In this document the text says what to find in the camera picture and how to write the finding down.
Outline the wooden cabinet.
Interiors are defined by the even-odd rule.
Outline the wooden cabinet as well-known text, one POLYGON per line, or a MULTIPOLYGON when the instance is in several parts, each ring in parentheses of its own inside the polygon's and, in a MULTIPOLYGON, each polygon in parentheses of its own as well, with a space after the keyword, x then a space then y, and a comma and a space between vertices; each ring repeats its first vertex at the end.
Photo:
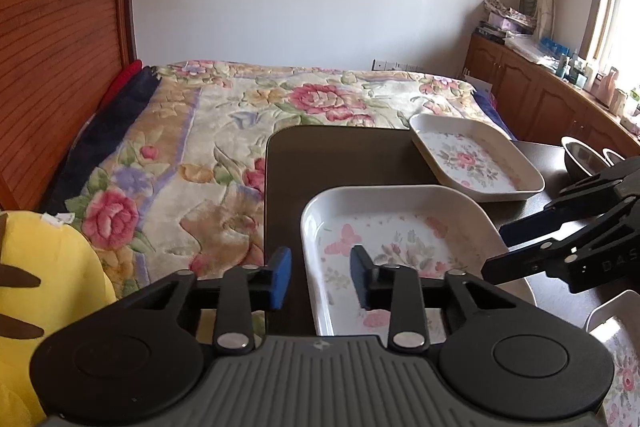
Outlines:
POLYGON ((639 139, 592 95, 503 44, 472 35, 463 72, 491 84, 498 114, 520 140, 559 145, 572 136, 598 152, 639 154, 639 139))

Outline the wall socket strip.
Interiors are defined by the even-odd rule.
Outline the wall socket strip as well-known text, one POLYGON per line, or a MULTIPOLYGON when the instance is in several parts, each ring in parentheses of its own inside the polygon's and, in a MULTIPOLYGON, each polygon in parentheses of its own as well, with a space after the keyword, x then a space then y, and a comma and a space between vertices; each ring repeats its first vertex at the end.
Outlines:
POLYGON ((405 64, 395 61, 374 60, 372 63, 373 72, 382 72, 382 70, 401 70, 401 72, 417 72, 416 65, 405 64))

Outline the small steel bowl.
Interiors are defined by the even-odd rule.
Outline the small steel bowl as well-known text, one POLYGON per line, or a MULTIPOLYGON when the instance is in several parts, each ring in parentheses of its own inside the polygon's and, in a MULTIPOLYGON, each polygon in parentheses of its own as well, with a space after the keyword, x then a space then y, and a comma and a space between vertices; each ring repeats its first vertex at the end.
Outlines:
POLYGON ((620 153, 617 153, 617 152, 615 152, 615 150, 611 150, 608 147, 605 147, 602 150, 602 155, 603 155, 603 158, 608 163, 608 165, 610 165, 610 166, 614 166, 614 165, 619 164, 620 162, 626 160, 625 156, 620 155, 620 153))

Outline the wooden headboard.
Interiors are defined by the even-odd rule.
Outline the wooden headboard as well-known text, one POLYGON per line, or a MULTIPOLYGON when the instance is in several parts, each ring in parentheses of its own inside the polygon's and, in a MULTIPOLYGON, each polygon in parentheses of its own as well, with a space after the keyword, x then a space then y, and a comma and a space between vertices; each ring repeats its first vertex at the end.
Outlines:
POLYGON ((136 58, 131 0, 1 0, 1 207, 35 210, 136 58))

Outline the yellow plush toy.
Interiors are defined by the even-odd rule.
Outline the yellow plush toy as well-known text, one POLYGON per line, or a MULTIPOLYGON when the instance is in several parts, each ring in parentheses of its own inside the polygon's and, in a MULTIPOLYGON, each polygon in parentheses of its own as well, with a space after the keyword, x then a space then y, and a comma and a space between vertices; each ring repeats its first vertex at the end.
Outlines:
POLYGON ((44 418, 29 378, 39 343, 116 300, 87 239, 49 215, 1 213, 1 424, 44 418))

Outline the white floral plate edge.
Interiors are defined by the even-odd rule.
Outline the white floral plate edge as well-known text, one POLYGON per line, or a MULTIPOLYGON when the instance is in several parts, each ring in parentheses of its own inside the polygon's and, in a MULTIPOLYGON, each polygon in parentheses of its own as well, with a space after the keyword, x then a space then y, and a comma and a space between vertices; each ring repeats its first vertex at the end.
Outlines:
POLYGON ((639 294, 627 289, 593 309, 585 330, 614 361, 612 385, 602 405, 608 426, 639 425, 639 294))

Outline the floral bed blanket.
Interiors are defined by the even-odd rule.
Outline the floral bed blanket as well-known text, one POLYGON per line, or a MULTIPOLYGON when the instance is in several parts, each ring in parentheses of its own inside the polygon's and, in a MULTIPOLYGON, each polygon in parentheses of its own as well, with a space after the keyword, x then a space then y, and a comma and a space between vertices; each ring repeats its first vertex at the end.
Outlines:
POLYGON ((212 279, 264 260, 266 150, 296 126, 405 129, 416 114, 500 127, 466 81, 186 61, 153 67, 160 85, 114 153, 65 202, 117 297, 180 270, 212 279))

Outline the pink bottle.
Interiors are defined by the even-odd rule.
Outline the pink bottle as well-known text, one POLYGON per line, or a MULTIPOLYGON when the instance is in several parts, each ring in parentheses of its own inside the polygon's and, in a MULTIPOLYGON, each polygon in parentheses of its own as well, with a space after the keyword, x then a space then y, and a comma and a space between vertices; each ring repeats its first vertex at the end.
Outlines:
POLYGON ((596 98, 603 105, 609 106, 611 104, 616 89, 615 83, 617 77, 618 69, 614 66, 612 66, 608 73, 602 77, 596 98))

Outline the window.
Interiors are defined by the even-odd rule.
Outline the window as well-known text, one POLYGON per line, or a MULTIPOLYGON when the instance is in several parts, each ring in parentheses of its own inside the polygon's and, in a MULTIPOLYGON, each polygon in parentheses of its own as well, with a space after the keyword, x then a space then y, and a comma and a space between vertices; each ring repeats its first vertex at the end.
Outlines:
POLYGON ((582 54, 600 72, 618 70, 616 86, 639 86, 639 0, 592 0, 582 54))

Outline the red pillow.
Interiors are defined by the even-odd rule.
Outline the red pillow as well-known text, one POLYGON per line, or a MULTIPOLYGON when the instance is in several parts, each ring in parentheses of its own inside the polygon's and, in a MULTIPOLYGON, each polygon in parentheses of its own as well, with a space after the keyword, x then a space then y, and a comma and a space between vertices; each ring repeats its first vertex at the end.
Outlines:
POLYGON ((100 101, 98 107, 99 112, 102 112, 103 109, 106 109, 107 106, 114 101, 114 98, 116 98, 119 92, 122 91, 122 88, 126 87, 127 83, 142 71, 142 67, 143 63, 140 60, 135 60, 118 73, 108 86, 102 100, 100 101))

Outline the stack of books and papers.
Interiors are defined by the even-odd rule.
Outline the stack of books and papers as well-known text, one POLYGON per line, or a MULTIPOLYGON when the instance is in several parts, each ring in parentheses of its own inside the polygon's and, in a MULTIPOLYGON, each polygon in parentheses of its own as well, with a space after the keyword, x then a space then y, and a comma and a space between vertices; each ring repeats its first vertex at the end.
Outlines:
POLYGON ((484 0, 483 10, 484 16, 474 29, 475 35, 503 44, 508 37, 531 36, 535 32, 535 17, 518 12, 499 0, 484 0))

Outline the white floral square plate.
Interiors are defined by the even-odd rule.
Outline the white floral square plate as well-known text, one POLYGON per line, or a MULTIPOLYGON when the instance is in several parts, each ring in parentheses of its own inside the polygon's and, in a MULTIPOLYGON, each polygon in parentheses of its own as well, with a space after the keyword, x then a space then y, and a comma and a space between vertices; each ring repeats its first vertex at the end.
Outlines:
POLYGON ((434 279, 451 269, 480 275, 488 258, 506 252, 486 212, 441 185, 330 188, 303 210, 300 237, 320 336, 387 337, 390 314, 360 307, 349 268, 356 245, 377 265, 405 265, 434 279))
POLYGON ((413 144, 437 181, 475 202, 521 202, 544 191, 544 177, 501 130, 484 122, 419 114, 413 144))

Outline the dark blue pillow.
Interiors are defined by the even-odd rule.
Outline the dark blue pillow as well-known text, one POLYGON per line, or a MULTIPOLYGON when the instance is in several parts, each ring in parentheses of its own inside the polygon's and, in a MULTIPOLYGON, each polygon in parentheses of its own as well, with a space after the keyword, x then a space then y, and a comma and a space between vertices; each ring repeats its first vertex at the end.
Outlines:
POLYGON ((93 117, 70 150, 50 197, 43 205, 44 211, 66 210, 66 200, 78 196, 93 169, 115 152, 159 85, 155 69, 145 66, 93 117))

